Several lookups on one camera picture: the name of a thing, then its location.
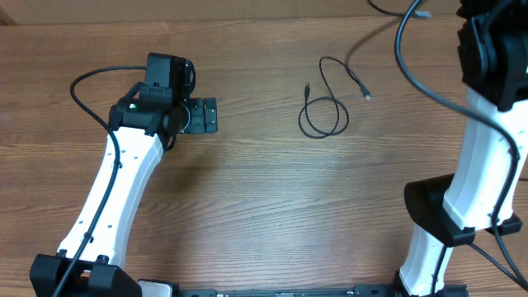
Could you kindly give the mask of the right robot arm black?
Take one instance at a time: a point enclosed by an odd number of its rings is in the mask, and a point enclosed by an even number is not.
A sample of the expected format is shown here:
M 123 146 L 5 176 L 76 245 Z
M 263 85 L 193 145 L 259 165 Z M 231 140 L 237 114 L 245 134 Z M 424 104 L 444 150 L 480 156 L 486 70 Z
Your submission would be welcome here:
M 467 295 L 464 286 L 444 282 L 453 250 L 472 246 L 480 230 L 501 241 L 522 226 L 512 200 L 527 157 L 527 4 L 464 1 L 458 14 L 467 106 L 433 92 L 411 74 L 401 53 L 395 55 L 417 90 L 467 119 L 455 172 L 405 186 L 414 230 L 395 277 L 396 295 Z

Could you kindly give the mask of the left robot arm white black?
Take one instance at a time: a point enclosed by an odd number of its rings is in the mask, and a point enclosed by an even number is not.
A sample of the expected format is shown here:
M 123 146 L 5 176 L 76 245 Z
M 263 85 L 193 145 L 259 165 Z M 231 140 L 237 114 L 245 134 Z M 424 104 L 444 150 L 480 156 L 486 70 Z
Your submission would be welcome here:
M 178 285 L 135 280 L 125 272 L 130 230 L 145 187 L 179 134 L 218 130 L 217 101 L 192 97 L 196 71 L 189 59 L 151 53 L 137 82 L 103 120 L 105 155 L 86 202 L 53 256 L 30 269 L 38 296 L 177 296 Z

